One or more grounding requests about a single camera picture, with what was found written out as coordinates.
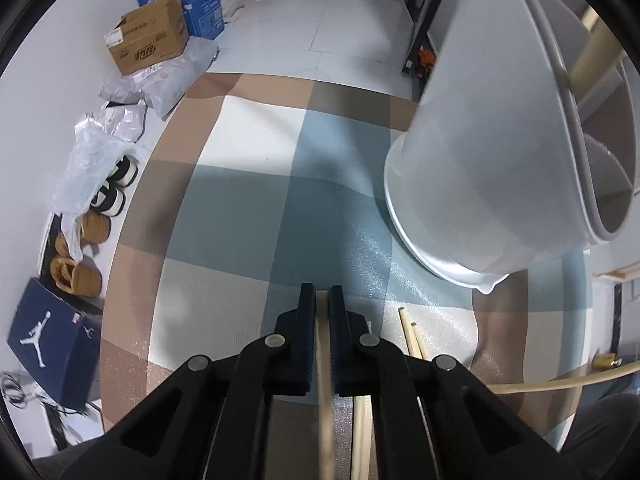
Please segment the clear plastic bag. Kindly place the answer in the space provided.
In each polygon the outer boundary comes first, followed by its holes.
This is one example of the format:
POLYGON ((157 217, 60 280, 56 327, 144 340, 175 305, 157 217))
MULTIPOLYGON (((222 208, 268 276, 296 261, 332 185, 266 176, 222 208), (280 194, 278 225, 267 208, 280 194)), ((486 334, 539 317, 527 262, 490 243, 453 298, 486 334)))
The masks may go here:
POLYGON ((82 116, 74 127, 75 143, 66 167, 50 198, 54 214, 62 219, 77 219, 85 214, 122 156, 130 156, 135 162, 149 159, 150 151, 139 144, 145 115, 146 105, 137 102, 103 107, 82 116))

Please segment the grey plastic mailer bag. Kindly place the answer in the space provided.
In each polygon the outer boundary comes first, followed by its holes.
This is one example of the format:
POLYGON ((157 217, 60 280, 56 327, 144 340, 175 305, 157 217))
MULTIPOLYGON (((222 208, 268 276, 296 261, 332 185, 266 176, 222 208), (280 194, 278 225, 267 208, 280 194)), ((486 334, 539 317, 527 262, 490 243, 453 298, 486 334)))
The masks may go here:
POLYGON ((218 53, 216 40, 190 37, 180 55, 104 82, 99 96, 122 105, 142 100, 159 118, 166 118, 218 53))

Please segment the blue jordan shoe box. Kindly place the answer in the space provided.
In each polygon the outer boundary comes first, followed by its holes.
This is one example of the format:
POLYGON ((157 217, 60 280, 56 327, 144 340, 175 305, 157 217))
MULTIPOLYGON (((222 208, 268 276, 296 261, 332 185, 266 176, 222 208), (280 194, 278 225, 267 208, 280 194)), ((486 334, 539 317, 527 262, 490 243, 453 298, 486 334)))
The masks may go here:
POLYGON ((99 361, 99 324, 31 278, 6 342, 53 401, 85 408, 99 361))

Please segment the brown slippers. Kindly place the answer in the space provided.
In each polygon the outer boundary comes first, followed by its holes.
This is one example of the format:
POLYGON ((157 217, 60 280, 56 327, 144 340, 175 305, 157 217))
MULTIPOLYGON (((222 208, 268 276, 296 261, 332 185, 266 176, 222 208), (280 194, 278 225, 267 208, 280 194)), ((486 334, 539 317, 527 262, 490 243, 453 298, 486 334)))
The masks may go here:
POLYGON ((51 278, 59 290, 79 297, 100 296, 101 272, 85 262, 84 249, 105 243, 111 226, 110 218, 92 210, 77 219, 62 219, 54 239, 55 255, 49 263, 51 278))

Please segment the plaid checkered table mat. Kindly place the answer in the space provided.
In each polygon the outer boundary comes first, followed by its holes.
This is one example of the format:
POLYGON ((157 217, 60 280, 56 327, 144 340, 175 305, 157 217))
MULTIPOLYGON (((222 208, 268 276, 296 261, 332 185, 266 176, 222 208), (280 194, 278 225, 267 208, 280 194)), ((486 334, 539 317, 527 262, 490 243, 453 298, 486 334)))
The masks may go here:
POLYGON ((403 346, 400 321, 488 384, 586 374, 592 312, 582 254, 513 274, 489 295, 431 274, 388 218, 383 167, 414 104, 326 82, 208 74, 150 152, 98 265, 100 395, 121 420, 194 354, 233 356, 274 330, 300 286, 403 346))

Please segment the wooden chopstick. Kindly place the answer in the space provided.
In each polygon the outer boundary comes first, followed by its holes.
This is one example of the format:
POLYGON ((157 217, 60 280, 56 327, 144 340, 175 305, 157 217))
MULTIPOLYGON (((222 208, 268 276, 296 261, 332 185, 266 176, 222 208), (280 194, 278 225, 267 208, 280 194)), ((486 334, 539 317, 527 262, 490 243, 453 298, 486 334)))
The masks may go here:
POLYGON ((414 345, 418 349, 418 355, 421 359, 431 361, 433 357, 432 352, 428 350, 427 345, 420 332, 420 328, 416 325, 416 322, 411 323, 411 329, 413 332, 414 345))
POLYGON ((591 6, 582 16, 582 24, 591 36, 568 73, 570 88, 577 102, 599 83, 623 54, 622 45, 591 6))
POLYGON ((410 321, 408 311, 404 307, 400 307, 398 309, 398 314, 409 356, 416 359, 426 360, 426 353, 422 350, 416 324, 410 321))
POLYGON ((333 387, 331 366, 331 334, 329 323, 328 292, 319 290, 317 296, 316 371, 318 391, 318 445, 319 478, 335 478, 333 448, 333 387))
POLYGON ((526 384, 498 384, 488 385, 487 388, 496 396, 508 396, 509 394, 549 392, 573 389, 601 382, 610 382, 634 373, 638 373, 640 364, 638 361, 625 364, 612 370, 597 372, 586 376, 576 376, 571 378, 553 379, 548 382, 526 382, 526 384))
POLYGON ((352 459, 350 478, 369 478, 372 445, 372 406, 370 396, 355 396, 352 404, 352 459))

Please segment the grey white utensil holder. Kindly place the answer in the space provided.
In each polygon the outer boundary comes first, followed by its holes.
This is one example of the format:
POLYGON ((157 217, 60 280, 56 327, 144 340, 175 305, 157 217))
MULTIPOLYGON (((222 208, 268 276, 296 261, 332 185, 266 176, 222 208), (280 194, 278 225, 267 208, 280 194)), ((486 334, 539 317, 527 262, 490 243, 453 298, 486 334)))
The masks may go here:
POLYGON ((637 175, 634 104, 612 62, 570 70, 593 32, 561 0, 442 0, 436 64, 390 147, 390 218, 420 263, 489 294, 532 264, 615 240, 637 175))

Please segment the black white sneakers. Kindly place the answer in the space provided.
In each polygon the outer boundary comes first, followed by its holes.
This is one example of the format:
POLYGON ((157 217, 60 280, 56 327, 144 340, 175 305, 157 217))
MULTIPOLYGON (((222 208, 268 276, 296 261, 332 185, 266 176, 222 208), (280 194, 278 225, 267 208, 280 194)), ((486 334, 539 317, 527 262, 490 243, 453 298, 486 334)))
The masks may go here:
POLYGON ((124 189, 134 183, 138 173, 134 160, 127 155, 122 156, 100 185, 90 203, 90 209, 107 217, 118 216, 126 204, 124 189))

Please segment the brown cardboard box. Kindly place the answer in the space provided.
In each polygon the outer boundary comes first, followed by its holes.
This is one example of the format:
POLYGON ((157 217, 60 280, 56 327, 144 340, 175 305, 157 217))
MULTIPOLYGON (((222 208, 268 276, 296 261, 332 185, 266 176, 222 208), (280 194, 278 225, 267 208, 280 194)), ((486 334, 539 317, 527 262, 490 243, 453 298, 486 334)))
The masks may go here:
POLYGON ((153 0, 122 16, 104 36, 122 75, 131 75, 183 52, 189 31, 181 0, 153 0))

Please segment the blue cardboard box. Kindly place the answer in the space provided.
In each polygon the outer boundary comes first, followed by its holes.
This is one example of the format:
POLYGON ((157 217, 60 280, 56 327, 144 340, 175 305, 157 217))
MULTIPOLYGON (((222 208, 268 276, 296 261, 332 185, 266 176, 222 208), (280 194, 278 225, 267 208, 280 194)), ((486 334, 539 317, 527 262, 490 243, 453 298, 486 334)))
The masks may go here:
MULTIPOLYGON (((138 0, 143 6, 154 0, 138 0)), ((184 20, 189 34, 216 40, 224 31, 224 17, 220 0, 181 0, 184 20)))

